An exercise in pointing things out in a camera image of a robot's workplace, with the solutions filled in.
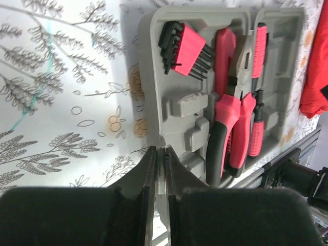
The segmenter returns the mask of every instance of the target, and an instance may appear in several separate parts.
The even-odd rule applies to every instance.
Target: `table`
[[[165,5],[304,7],[289,115],[279,146],[311,133],[299,112],[323,0],[0,0],[0,192],[16,186],[106,187],[147,149],[137,25]],[[155,218],[154,237],[162,225]]]

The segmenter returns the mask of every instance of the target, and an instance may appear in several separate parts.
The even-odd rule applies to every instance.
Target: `molded plastic compartment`
[[[204,173],[210,121],[214,119],[214,72],[200,82],[173,70],[164,74],[158,40],[165,22],[187,23],[215,47],[217,30],[229,26],[237,35],[250,29],[248,9],[169,6],[142,18],[139,66],[148,124],[148,144],[159,146],[161,137],[171,145],[182,163],[196,176]]]
[[[181,162],[200,177],[204,173],[207,140],[215,115],[214,103],[218,100],[213,92],[213,70],[203,82],[173,70],[164,74],[158,40],[165,22],[187,23],[212,48],[219,29],[229,27],[238,39],[240,35],[252,34],[251,29],[259,22],[267,25],[266,65],[257,84],[257,89],[263,84],[264,90],[264,141],[261,154],[247,158],[245,168],[249,168],[275,148],[282,137],[303,19],[301,8],[263,8],[252,26],[248,8],[168,6],[145,15],[139,23],[138,37],[148,144],[172,146]]]

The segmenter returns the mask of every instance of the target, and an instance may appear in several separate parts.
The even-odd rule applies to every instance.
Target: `screwdriver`
[[[254,109],[254,123],[250,138],[249,156],[258,156],[262,149],[264,137],[264,121],[262,118],[262,108],[264,104],[263,90],[256,91],[258,78],[261,76],[264,65],[265,51],[267,49],[267,26],[264,23],[259,23],[257,27],[255,52],[254,52],[254,66],[252,79],[252,93],[256,98],[256,107]]]

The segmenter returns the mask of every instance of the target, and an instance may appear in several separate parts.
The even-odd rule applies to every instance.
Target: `black cylindrical object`
[[[282,170],[282,186],[308,197],[315,185],[318,172],[296,163],[285,164]]]

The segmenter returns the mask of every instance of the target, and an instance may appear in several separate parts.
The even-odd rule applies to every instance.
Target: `white patterned tablecloth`
[[[279,147],[312,132],[299,112],[323,0],[0,0],[0,193],[16,186],[105,187],[147,149],[137,26],[165,5],[304,7]],[[154,225],[154,237],[164,228]]]

